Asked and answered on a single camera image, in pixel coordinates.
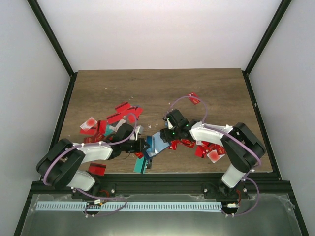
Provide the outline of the navy blue card holder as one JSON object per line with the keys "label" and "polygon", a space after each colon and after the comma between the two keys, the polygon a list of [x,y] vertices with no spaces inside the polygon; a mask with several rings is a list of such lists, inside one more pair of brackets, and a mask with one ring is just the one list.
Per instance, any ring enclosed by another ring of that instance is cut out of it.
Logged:
{"label": "navy blue card holder", "polygon": [[152,136],[146,136],[146,142],[150,145],[144,154],[146,160],[151,160],[153,157],[171,145],[170,142],[163,141],[163,139],[160,137],[160,131],[153,134]]}

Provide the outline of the teal card black stripe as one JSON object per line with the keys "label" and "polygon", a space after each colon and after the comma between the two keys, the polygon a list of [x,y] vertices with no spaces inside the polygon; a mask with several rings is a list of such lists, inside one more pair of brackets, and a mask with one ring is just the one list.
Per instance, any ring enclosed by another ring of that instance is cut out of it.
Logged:
{"label": "teal card black stripe", "polygon": [[147,160],[145,157],[142,157],[141,159],[137,159],[134,166],[134,173],[138,174],[144,174],[147,166]]}

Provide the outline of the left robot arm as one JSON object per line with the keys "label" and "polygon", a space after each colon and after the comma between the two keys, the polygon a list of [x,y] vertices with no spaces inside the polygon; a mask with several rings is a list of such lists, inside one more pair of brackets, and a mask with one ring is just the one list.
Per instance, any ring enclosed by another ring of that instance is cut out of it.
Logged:
{"label": "left robot arm", "polygon": [[98,160],[111,160],[122,152],[144,154],[152,147],[152,140],[139,137],[142,126],[122,124],[117,132],[95,143],[73,143],[68,139],[58,141],[38,162],[36,171],[44,184],[55,189],[79,188],[89,198],[100,194],[100,185],[92,174],[79,170],[81,164]]}

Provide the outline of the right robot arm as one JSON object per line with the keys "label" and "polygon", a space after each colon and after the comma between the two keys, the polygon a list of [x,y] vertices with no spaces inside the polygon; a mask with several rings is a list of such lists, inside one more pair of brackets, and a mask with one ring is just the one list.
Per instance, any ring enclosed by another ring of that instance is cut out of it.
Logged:
{"label": "right robot arm", "polygon": [[160,131],[161,139],[171,141],[189,140],[201,146],[218,145],[227,155],[230,165],[222,175],[217,190],[224,198],[230,198],[236,193],[236,186],[254,169],[261,165],[261,157],[266,149],[262,142],[244,124],[235,126],[210,125],[200,120],[189,121],[175,109],[168,113],[163,120],[167,127]]}

